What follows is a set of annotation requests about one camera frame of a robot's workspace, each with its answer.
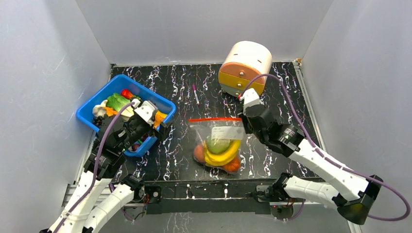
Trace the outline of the peach fruit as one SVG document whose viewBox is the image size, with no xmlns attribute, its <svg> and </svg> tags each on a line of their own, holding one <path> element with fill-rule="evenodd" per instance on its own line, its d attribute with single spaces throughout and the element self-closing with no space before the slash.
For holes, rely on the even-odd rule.
<svg viewBox="0 0 412 233">
<path fill-rule="evenodd" d="M 199 144 L 194 148 L 193 157 L 197 162 L 201 164 L 204 164 L 206 162 L 205 154 L 204 154 L 204 146 L 202 144 Z"/>
</svg>

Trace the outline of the clear zip top bag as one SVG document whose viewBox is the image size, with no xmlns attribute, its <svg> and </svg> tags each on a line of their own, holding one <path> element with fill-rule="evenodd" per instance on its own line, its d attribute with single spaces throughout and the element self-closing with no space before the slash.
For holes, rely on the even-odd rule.
<svg viewBox="0 0 412 233">
<path fill-rule="evenodd" d="M 192 153 L 196 162 L 229 174 L 239 172 L 240 148 L 245 138 L 240 118 L 190 119 L 188 126 L 196 140 Z"/>
</svg>

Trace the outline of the green cabbage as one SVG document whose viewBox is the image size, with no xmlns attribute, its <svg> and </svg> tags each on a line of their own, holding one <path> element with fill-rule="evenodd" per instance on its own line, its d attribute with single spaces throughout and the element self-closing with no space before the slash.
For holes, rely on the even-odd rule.
<svg viewBox="0 0 412 233">
<path fill-rule="evenodd" d="M 208 151 L 212 154 L 222 154 L 226 152 L 232 141 L 230 139 L 221 139 L 221 138 L 206 138 L 206 147 Z"/>
</svg>

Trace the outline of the orange tangerine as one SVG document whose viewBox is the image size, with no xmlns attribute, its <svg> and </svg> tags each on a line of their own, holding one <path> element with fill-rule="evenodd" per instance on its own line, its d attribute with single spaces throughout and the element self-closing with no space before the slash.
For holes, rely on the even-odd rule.
<svg viewBox="0 0 412 233">
<path fill-rule="evenodd" d="M 231 162 L 229 162 L 226 165 L 223 165 L 222 168 L 228 173 L 236 173 L 238 172 L 240 168 L 240 164 L 241 164 L 240 158 L 236 156 Z"/>
</svg>

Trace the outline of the yellow banana bunch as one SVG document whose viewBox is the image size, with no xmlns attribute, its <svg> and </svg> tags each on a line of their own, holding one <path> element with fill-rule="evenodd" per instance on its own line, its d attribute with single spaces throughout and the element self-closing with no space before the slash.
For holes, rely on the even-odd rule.
<svg viewBox="0 0 412 233">
<path fill-rule="evenodd" d="M 212 154 L 206 147 L 206 141 L 203 142 L 205 161 L 211 166 L 223 166 L 231 162 L 234 157 L 239 157 L 240 140 L 232 140 L 229 149 L 222 154 Z"/>
</svg>

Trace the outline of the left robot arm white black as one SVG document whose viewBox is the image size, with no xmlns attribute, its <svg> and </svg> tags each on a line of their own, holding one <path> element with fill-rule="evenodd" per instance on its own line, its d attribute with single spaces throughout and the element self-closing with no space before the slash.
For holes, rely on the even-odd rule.
<svg viewBox="0 0 412 233">
<path fill-rule="evenodd" d="M 144 182 L 127 175 L 100 204 L 97 200 L 125 161 L 124 153 L 145 134 L 164 140 L 172 113 L 159 120 L 154 110 L 135 109 L 128 121 L 119 113 L 100 121 L 99 142 L 88 157 L 80 180 L 57 220 L 44 233 L 97 233 L 125 204 L 145 196 Z"/>
</svg>

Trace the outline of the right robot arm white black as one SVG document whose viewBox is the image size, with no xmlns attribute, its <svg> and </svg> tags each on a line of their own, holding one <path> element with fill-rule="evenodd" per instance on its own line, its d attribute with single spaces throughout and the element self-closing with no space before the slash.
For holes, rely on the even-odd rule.
<svg viewBox="0 0 412 233">
<path fill-rule="evenodd" d="M 278 123 L 263 104 L 244 107 L 239 116 L 246 133 L 254 134 L 270 150 L 304 165 L 324 180 L 318 183 L 282 173 L 272 186 L 257 190 L 259 199 L 309 200 L 337 210 L 354 224 L 365 223 L 380 191 L 379 184 L 328 162 L 328 156 L 321 157 L 300 129 Z"/>
</svg>

